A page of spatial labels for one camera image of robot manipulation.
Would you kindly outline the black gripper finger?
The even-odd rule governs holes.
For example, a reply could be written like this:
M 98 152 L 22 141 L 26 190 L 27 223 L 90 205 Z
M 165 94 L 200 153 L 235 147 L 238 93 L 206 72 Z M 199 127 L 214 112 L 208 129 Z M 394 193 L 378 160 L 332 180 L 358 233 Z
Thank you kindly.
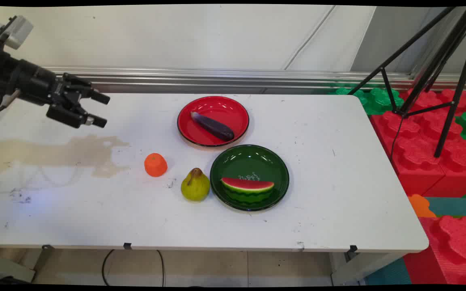
M 80 102 L 81 98 L 90 98 L 107 105 L 110 101 L 110 97 L 93 88 L 90 81 L 77 77 L 74 74 L 65 72 L 63 74 L 63 83 L 64 95 L 76 98 L 77 102 Z
M 76 129 L 82 125 L 104 128 L 107 124 L 105 118 L 89 114 L 80 106 L 66 109 L 62 105 L 53 104 L 47 111 L 47 117 Z

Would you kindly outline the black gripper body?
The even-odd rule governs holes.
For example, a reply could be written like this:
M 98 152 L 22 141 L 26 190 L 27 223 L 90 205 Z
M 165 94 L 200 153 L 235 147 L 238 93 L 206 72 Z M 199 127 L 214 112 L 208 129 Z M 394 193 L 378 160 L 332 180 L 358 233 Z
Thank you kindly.
M 7 52 L 0 52 L 0 93 L 11 95 L 20 90 L 19 98 L 36 105 L 61 104 L 65 87 L 76 85 L 74 74 L 62 77 L 24 59 L 17 60 Z

